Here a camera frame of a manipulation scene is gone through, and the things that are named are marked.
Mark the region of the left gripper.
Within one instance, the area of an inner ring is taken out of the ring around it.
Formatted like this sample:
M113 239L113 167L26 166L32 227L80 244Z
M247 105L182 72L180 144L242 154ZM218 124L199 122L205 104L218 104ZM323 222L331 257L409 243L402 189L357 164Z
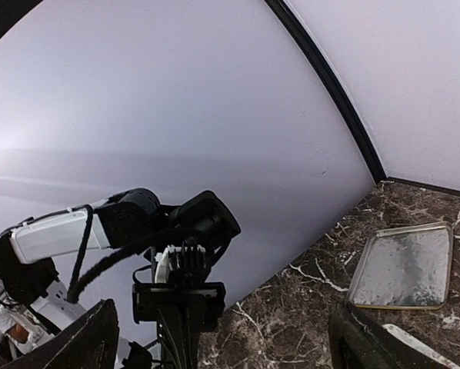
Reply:
M215 331L225 309L226 289L222 282L204 283L196 288L172 288L168 284L138 283L132 285L132 310L136 324L161 321L161 313L175 308L190 308L196 313L194 329Z

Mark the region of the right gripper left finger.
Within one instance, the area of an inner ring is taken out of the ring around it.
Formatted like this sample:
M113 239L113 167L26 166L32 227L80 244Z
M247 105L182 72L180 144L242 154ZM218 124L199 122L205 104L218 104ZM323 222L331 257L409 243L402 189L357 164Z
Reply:
M7 368L113 368L119 326L115 302L101 300L64 331Z

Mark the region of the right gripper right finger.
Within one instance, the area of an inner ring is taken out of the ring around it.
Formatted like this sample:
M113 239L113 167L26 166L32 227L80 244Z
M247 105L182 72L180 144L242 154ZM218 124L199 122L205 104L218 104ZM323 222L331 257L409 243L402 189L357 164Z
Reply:
M338 302L328 316L333 368L444 368L409 347L349 302Z

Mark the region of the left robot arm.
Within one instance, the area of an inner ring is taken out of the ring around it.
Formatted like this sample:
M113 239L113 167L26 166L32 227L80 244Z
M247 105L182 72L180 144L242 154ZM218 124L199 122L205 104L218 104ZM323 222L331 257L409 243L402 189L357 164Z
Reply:
M134 255L152 273L133 283L135 322L156 322L171 342L186 327L213 331L225 286L208 276L240 231L212 191L170 206L135 188L28 218L0 234L0 332L23 353L44 344L84 314L79 298L96 278Z

